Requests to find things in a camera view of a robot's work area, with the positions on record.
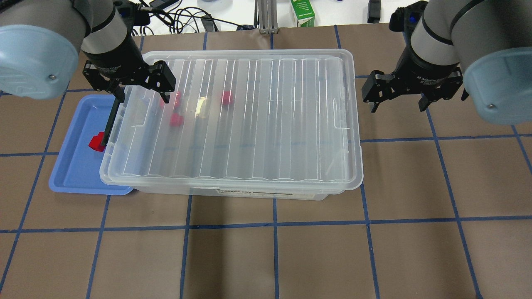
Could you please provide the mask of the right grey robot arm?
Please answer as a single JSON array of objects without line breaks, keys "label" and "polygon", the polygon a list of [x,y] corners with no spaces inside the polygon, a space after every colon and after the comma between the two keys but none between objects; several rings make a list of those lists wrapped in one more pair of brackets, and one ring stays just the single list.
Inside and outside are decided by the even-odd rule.
[{"label": "right grey robot arm", "polygon": [[390,74],[374,70],[362,99],[376,112],[384,101],[420,95],[424,112],[463,88],[486,122],[518,125],[532,118],[530,0],[420,0],[397,8],[389,30],[405,49]]}]

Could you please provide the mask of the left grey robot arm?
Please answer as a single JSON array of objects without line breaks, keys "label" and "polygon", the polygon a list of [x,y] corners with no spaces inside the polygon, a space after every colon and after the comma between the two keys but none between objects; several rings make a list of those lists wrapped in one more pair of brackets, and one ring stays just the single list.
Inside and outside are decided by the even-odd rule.
[{"label": "left grey robot arm", "polygon": [[132,27],[113,0],[2,0],[1,91],[50,100],[67,90],[83,52],[83,74],[93,90],[115,96],[103,132],[89,147],[103,151],[123,85],[137,85],[170,101],[176,79],[167,63],[146,63],[131,36]]}]

